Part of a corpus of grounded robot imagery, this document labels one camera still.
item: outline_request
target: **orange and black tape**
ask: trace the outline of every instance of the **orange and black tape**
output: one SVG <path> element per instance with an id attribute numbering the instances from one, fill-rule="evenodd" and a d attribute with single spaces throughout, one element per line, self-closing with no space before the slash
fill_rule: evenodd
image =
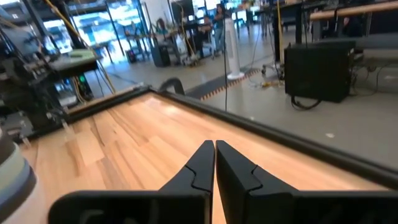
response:
<path id="1" fill-rule="evenodd" d="M 242 78 L 239 78 L 237 80 L 234 80 L 232 82 L 227 83 L 226 87 L 230 88 L 232 86 L 235 86 L 238 83 L 241 83 L 243 80 L 245 80 L 245 79 L 247 79 L 247 78 L 249 78 L 249 77 L 251 77 L 251 76 L 253 76 L 253 75 L 257 74 L 257 73 L 259 73 L 260 71 L 261 71 L 260 69 L 251 70 L 250 72 L 247 72 L 246 74 L 244 74 L 244 76 Z M 225 91 L 226 87 L 225 86 L 221 86 L 221 87 L 217 88 L 216 90 L 209 92 L 208 94 L 206 94 L 203 97 L 201 97 L 200 101 L 207 100 L 207 99 L 211 98 L 212 96 L 214 96 L 214 95 L 216 95 L 218 93 L 221 93 L 222 91 Z"/>

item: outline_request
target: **wooden board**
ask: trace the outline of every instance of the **wooden board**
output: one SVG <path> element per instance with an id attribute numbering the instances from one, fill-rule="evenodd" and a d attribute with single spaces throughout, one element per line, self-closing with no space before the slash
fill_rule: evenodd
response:
<path id="1" fill-rule="evenodd" d="M 157 190 L 204 140 L 223 139 L 300 190 L 383 187 L 210 116 L 147 94 L 22 147 L 47 204 L 75 190 Z M 215 181 L 213 223 L 225 223 Z"/>
<path id="2" fill-rule="evenodd" d="M 398 1 L 375 3 L 365 6 L 347 7 L 337 10 L 337 16 L 353 16 L 369 12 L 390 11 L 395 9 L 398 9 Z M 314 12 L 311 13 L 310 20 L 315 21 L 320 19 L 328 19 L 332 18 L 334 15 L 335 12 L 333 10 Z"/>

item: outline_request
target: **black box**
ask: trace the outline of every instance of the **black box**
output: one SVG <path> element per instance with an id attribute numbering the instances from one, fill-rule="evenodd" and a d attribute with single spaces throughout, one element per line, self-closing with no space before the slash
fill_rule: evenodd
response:
<path id="1" fill-rule="evenodd" d="M 285 49 L 285 92 L 339 103 L 349 94 L 354 42 L 293 45 Z"/>

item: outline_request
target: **computer monitor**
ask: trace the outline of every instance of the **computer monitor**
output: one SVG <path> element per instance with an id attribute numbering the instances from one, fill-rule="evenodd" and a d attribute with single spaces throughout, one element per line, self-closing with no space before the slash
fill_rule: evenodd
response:
<path id="1" fill-rule="evenodd" d="M 195 11 L 191 0 L 179 0 L 171 3 L 173 18 L 176 22 L 181 22 L 182 17 L 194 16 Z"/>

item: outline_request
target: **gray floor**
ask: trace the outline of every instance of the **gray floor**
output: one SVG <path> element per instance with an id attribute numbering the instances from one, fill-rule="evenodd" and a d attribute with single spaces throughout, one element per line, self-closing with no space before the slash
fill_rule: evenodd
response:
<path id="1" fill-rule="evenodd" d="M 239 63 L 241 67 L 250 67 L 252 61 L 254 61 L 254 67 L 261 67 L 262 62 L 267 57 L 273 56 L 273 45 L 271 44 L 273 44 L 274 40 L 271 40 L 269 35 L 266 38 L 262 38 L 261 35 L 258 36 L 258 31 L 259 26 L 252 26 L 251 35 L 248 36 L 247 29 L 241 29 L 241 38 L 238 40 Z M 284 46 L 289 44 L 288 41 L 294 41 L 294 35 L 294 29 L 285 33 Z M 254 49 L 256 49 L 256 54 L 253 59 Z M 126 80 L 159 86 L 162 82 L 171 77 L 179 78 L 183 83 L 184 89 L 188 90 L 224 75 L 224 60 L 223 57 L 217 57 L 214 60 L 206 58 L 201 60 L 201 65 L 193 68 L 183 66 L 157 68 L 150 60 L 137 62 L 132 65 L 127 62 L 119 62 L 106 65 L 106 70 L 110 74 L 111 80 L 117 90 L 122 90 L 131 85 L 131 83 Z M 115 73 L 125 80 L 112 76 L 112 74 Z M 101 96 L 100 87 L 98 86 L 95 74 L 89 73 L 87 79 L 95 96 Z M 104 81 L 101 79 L 100 81 L 105 95 L 110 94 Z"/>
<path id="2" fill-rule="evenodd" d="M 398 170 L 398 95 L 366 96 L 373 90 L 358 88 L 360 96 L 348 97 L 342 103 L 322 102 L 310 111 L 297 111 L 283 85 L 253 87 L 263 80 L 256 75 L 229 88 L 228 112 Z M 299 100 L 303 105 L 314 103 Z M 205 103 L 224 109 L 225 91 Z"/>
<path id="3" fill-rule="evenodd" d="M 251 36 L 246 29 L 241 29 L 239 40 L 239 59 L 241 67 L 250 67 L 254 49 L 254 68 L 261 68 L 265 63 L 272 63 L 273 51 L 270 38 L 259 38 L 257 46 L 257 27 L 252 27 Z M 284 46 L 294 41 L 294 29 L 284 33 Z M 134 65 L 128 63 L 114 64 L 107 67 L 110 73 L 116 73 L 120 78 L 111 75 L 118 90 L 131 85 L 129 81 L 144 82 L 159 86 L 170 77 L 181 79 L 184 89 L 190 89 L 223 75 L 223 58 L 208 58 L 203 64 L 195 67 L 156 68 L 151 61 L 139 62 Z M 379 91 L 397 90 L 397 70 L 385 68 L 379 78 Z M 358 86 L 374 88 L 376 73 L 366 78 L 366 70 L 359 71 L 362 82 Z M 88 80 L 96 96 L 100 96 L 100 88 L 93 74 Z M 284 93 L 284 86 L 267 89 L 254 88 L 255 83 L 263 81 L 260 75 L 245 80 L 228 89 L 228 111 L 257 122 L 326 144 L 345 152 L 356 154 L 364 158 L 371 158 L 382 165 L 396 167 L 398 170 L 398 95 L 376 93 L 373 96 L 354 96 L 345 99 L 340 104 L 322 102 L 311 111 L 297 111 L 292 108 L 290 98 Z M 105 94 L 109 94 L 101 81 Z M 368 95 L 372 90 L 358 90 L 360 95 Z M 225 92 L 205 101 L 205 103 L 224 109 Z M 302 100 L 303 104 L 312 101 Z"/>

